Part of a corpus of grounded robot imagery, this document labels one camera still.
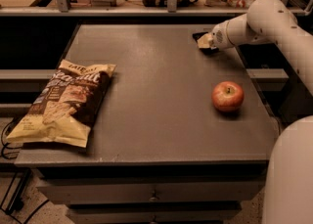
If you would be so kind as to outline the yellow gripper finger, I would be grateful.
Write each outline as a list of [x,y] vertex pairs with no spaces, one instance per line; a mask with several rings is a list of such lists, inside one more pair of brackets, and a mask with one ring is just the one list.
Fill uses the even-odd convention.
[[213,46],[213,38],[210,33],[202,34],[199,39],[197,40],[198,46],[201,49],[211,49]]

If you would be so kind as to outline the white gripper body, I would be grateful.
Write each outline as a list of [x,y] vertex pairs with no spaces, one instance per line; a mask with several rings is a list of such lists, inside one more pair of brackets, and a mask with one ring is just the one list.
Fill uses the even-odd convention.
[[211,31],[213,45],[219,50],[232,48],[234,46],[234,44],[229,39],[228,25],[228,21],[219,23],[215,25]]

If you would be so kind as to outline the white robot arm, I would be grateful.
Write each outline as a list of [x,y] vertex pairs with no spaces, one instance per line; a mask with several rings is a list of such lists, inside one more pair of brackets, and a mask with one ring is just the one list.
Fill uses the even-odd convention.
[[[276,44],[313,94],[313,35],[297,25],[281,0],[255,0],[241,16],[196,40],[201,49]],[[313,224],[313,116],[289,125],[276,141],[267,170],[262,224]]]

